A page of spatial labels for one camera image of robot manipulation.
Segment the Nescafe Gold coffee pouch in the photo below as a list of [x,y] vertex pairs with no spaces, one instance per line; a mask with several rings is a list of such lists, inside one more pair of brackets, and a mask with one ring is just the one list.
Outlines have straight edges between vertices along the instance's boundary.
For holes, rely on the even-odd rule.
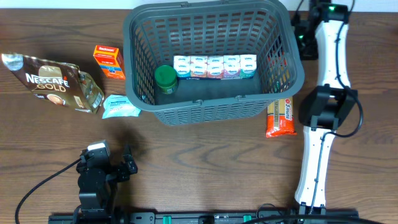
[[96,113],[104,100],[92,76],[75,64],[22,54],[2,54],[1,60],[36,97],[55,105]]

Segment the green lid glass jar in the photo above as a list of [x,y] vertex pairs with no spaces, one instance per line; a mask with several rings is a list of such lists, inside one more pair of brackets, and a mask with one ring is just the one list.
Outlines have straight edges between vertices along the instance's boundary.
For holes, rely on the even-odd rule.
[[172,94],[178,86],[177,72],[169,65],[162,65],[155,70],[155,82],[164,94]]

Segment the Kleenex tissue multipack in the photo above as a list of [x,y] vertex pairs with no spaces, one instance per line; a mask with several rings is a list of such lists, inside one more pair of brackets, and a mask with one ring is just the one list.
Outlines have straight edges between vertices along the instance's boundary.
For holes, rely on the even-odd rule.
[[173,68],[181,79],[231,80],[250,79],[257,70],[257,56],[176,55]]

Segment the San Remo spaghetti packet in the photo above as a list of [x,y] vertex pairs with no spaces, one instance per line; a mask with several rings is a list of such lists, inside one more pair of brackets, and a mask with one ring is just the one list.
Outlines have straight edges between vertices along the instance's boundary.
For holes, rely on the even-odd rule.
[[[290,85],[290,73],[283,50],[269,54],[267,87],[269,93],[282,93]],[[294,127],[293,97],[274,100],[267,107],[266,137],[296,135]]]

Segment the dark grey plastic basket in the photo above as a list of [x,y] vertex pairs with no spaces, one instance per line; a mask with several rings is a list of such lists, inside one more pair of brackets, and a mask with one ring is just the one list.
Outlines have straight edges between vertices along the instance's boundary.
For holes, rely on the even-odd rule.
[[[144,4],[125,18],[126,94],[164,124],[202,123],[261,113],[294,96],[305,79],[289,13],[279,1],[207,1]],[[155,71],[176,55],[253,54],[248,79],[181,79],[169,95]]]

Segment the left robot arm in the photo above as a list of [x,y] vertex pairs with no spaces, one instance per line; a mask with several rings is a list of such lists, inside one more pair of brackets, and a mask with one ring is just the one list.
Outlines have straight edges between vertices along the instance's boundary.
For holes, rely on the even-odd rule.
[[129,223],[129,215],[116,207],[118,183],[125,182],[138,171],[129,144],[123,150],[123,161],[110,162],[110,150],[105,140],[90,144],[80,154],[76,171],[79,173],[80,205],[73,212],[73,223]]

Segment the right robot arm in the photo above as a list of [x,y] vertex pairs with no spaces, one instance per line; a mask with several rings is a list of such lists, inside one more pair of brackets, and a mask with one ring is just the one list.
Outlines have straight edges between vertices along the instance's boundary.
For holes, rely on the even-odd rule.
[[317,85],[303,99],[298,112],[304,133],[302,168],[295,192],[300,215],[325,214],[333,140],[353,107],[360,105],[346,68],[346,36],[352,10],[352,6],[311,0],[307,19],[302,20],[296,12],[291,20],[300,58],[318,60]]

